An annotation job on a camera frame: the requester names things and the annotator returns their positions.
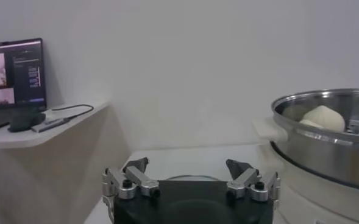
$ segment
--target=white dough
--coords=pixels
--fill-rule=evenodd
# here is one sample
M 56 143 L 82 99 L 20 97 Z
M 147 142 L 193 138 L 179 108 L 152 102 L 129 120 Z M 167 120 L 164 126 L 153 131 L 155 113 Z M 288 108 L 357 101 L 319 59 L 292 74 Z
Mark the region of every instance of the white dough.
M 316 123 L 313 123 L 312 121 L 309 121 L 309 120 L 302 120 L 300 121 L 301 124 L 306 124 L 306 125 L 309 125 L 309 126 L 314 126 L 316 128 L 324 128 L 323 126 L 321 125 L 318 125 Z
M 344 131 L 345 123 L 342 115 L 326 106 L 316 107 L 307 112 L 302 119 L 311 121 L 329 130 Z

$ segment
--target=black computer mouse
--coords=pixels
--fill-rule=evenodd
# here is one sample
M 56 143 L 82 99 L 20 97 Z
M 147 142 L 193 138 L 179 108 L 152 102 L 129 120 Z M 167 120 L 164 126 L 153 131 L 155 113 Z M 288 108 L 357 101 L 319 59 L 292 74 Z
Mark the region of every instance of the black computer mouse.
M 20 132 L 30 130 L 33 126 L 42 123 L 46 116 L 43 113 L 26 111 L 15 115 L 10 121 L 9 132 Z

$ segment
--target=white shelf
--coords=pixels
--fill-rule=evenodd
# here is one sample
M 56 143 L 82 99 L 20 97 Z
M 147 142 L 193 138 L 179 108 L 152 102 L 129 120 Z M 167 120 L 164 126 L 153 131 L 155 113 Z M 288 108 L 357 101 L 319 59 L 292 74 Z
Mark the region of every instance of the white shelf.
M 36 133 L 31 130 L 18 132 L 18 133 L 11 133 L 7 130 L 9 128 L 9 126 L 0 128 L 0 149 L 25 148 L 25 147 L 33 147 L 36 145 L 40 145 L 40 144 L 52 139 L 53 137 L 63 133 L 65 130 L 84 121 L 86 118 L 94 115 L 95 113 L 102 110 L 103 108 L 105 108 L 108 105 L 107 101 L 95 101 L 95 102 L 84 102 L 84 103 L 93 106 L 94 110 L 71 120 L 67 124 L 63 124 L 59 127 L 53 128 L 48 131 L 44 131 L 42 133 Z M 67 107 L 67 106 L 75 105 L 75 104 L 61 105 L 56 108 Z M 66 116 L 78 114 L 87 109 L 88 109 L 87 107 L 79 107 L 79 108 L 73 108 L 73 109 L 64 110 L 64 111 L 53 111 L 52 116 L 66 117 Z

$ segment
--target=screen display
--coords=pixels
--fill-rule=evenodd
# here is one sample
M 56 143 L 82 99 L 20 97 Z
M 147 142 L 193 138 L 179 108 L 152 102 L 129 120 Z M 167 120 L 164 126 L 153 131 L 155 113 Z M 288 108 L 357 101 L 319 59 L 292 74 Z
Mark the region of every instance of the screen display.
M 0 43 L 0 108 L 46 106 L 41 39 Z

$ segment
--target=black cable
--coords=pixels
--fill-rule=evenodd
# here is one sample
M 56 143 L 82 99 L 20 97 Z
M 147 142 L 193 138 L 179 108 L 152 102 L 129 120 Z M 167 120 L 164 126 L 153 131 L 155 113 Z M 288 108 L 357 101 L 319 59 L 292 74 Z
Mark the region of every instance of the black cable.
M 90 107 L 90 109 L 87 110 L 87 111 L 84 111 L 84 112 L 82 112 L 82 113 L 80 113 L 80 114 L 73 115 L 73 116 L 70 116 L 70 117 L 66 117 L 67 120 L 70 121 L 70 120 L 72 120 L 72 119 L 74 119 L 74 118 L 76 118 L 76 117 L 79 117 L 80 115 L 83 115 L 83 114 L 85 114 L 85 113 L 91 112 L 91 111 L 93 111 L 93 109 L 94 109 L 93 106 L 88 105 L 88 104 L 78 104 L 78 105 L 74 105 L 74 106 L 70 106 L 70 107 L 63 107 L 63 108 L 58 108 L 58 109 L 52 109 L 52 111 L 67 110 L 67 109 L 71 109 L 71 108 L 75 108 L 75 107 Z

